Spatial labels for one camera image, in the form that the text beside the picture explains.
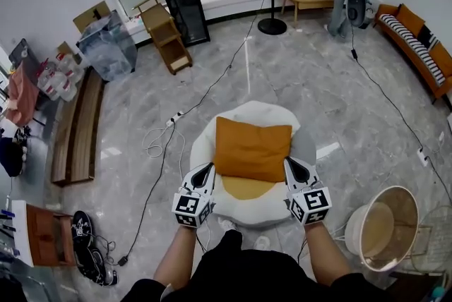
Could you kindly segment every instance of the wooden bench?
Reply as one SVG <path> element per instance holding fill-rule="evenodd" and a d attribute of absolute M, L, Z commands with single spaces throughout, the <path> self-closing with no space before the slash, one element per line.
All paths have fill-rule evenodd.
<path fill-rule="evenodd" d="M 52 163 L 52 183 L 65 186 L 94 179 L 97 125 L 104 83 L 88 69 L 80 90 L 64 105 Z"/>
<path fill-rule="evenodd" d="M 54 146 L 54 159 L 52 162 L 52 182 L 66 183 L 66 164 L 72 159 L 70 155 L 73 145 L 71 139 L 71 127 L 76 115 L 77 100 L 80 97 L 81 88 L 77 90 L 76 96 L 63 106 L 63 119 L 61 120 L 56 132 L 56 141 Z"/>

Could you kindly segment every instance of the jeans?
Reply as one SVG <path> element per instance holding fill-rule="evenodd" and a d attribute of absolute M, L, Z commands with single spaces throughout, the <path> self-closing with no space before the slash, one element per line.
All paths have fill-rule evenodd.
<path fill-rule="evenodd" d="M 332 34 L 332 36 L 336 36 L 338 34 L 342 37 L 347 36 L 350 22 L 344 12 L 344 2 L 345 0 L 334 0 L 334 9 L 331 14 L 331 22 L 328 26 L 328 31 Z"/>

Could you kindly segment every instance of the power strip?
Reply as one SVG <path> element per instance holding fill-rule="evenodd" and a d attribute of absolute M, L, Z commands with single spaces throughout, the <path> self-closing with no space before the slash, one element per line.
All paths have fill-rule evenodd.
<path fill-rule="evenodd" d="M 429 164 L 427 161 L 427 157 L 425 156 L 422 149 L 417 150 L 417 157 L 419 158 L 419 160 L 421 161 L 421 163 L 424 167 L 426 167 Z"/>
<path fill-rule="evenodd" d="M 176 123 L 176 121 L 178 121 L 183 116 L 184 116 L 184 112 L 179 111 L 172 118 L 169 118 L 169 120 L 167 121 L 167 127 L 169 128 L 170 126 L 172 126 L 173 122 Z"/>

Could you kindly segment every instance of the white round chair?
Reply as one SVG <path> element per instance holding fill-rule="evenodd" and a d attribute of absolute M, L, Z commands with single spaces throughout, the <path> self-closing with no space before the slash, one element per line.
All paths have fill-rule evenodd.
<path fill-rule="evenodd" d="M 222 116 L 226 119 L 250 123 L 256 126 L 292 126 L 292 143 L 294 134 L 300 129 L 295 115 L 278 105 L 262 102 L 247 102 L 236 109 L 226 111 L 214 117 L 203 132 L 195 140 L 190 154 L 190 169 L 198 165 L 212 162 L 215 156 L 215 132 L 216 118 Z M 300 140 L 297 146 L 299 150 L 294 155 L 315 165 L 316 148 L 314 141 L 303 130 L 300 130 Z M 287 187 L 285 183 L 269 183 L 265 181 L 253 181 L 251 179 L 238 179 L 222 177 L 217 174 L 213 190 L 213 212 L 221 217 L 246 227 L 264 227 L 283 221 L 291 216 L 284 202 L 287 199 Z M 251 196 L 241 197 L 232 189 L 239 188 L 252 190 Z"/>

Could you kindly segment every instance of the transparent plastic bag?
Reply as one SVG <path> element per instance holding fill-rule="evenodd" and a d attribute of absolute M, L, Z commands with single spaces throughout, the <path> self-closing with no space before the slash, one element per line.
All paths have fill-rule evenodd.
<path fill-rule="evenodd" d="M 135 69 L 136 46 L 116 11 L 91 23 L 83 31 L 77 46 L 106 81 Z"/>

